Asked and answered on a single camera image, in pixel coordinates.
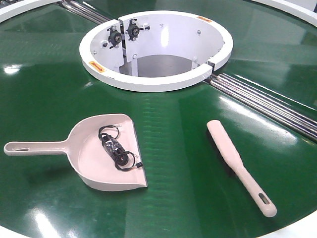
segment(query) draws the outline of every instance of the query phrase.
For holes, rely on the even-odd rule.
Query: hole in handle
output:
[[[16,150],[13,149],[13,151],[29,151],[29,150],[30,150],[30,148],[21,148],[21,149],[16,149]]]
[[[259,193],[259,197],[260,199],[264,202],[264,204],[269,204],[268,199],[265,197],[265,195],[263,193]]]

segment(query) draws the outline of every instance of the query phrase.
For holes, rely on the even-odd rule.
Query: dustpan handle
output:
[[[56,142],[9,142],[4,152],[10,156],[17,155],[59,155],[66,154],[66,141]]]

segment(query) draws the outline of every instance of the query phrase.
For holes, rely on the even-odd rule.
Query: hole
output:
[[[120,73],[129,75],[129,64],[125,61],[120,67]],[[139,77],[166,77],[191,70],[192,61],[189,59],[170,56],[170,55],[154,55],[145,56],[138,59]]]
[[[30,148],[21,148],[21,149],[16,149],[16,150],[13,150],[13,151],[29,151]]]
[[[260,199],[264,202],[264,204],[269,204],[268,199],[265,197],[265,195],[263,193],[259,193],[259,197]]]

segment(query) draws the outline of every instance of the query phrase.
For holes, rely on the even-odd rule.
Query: green surface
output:
[[[221,72],[260,83],[317,119],[317,29],[309,24],[242,0],[88,2],[113,17],[172,9],[217,21],[235,44]],[[94,26],[56,5],[0,24],[0,144],[59,141],[86,117],[124,113],[135,123],[149,187],[100,192],[84,185],[66,156],[2,152],[2,226],[41,238],[37,221],[46,217],[63,238],[252,238],[317,209],[316,143],[205,83],[136,93],[94,79],[78,53]],[[13,64],[19,71],[5,73]],[[276,217],[264,217],[238,178],[226,173],[206,137],[211,119],[222,121],[277,206]]]

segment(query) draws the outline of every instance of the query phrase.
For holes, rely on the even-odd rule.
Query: brush handle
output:
[[[234,172],[239,177],[259,209],[266,217],[274,217],[277,213],[276,206],[272,203],[266,193],[249,174],[245,167],[235,168]]]
[[[207,128],[223,159],[237,174],[262,213],[266,217],[275,216],[277,213],[275,205],[243,166],[241,157],[221,122],[218,120],[211,120],[207,123]]]

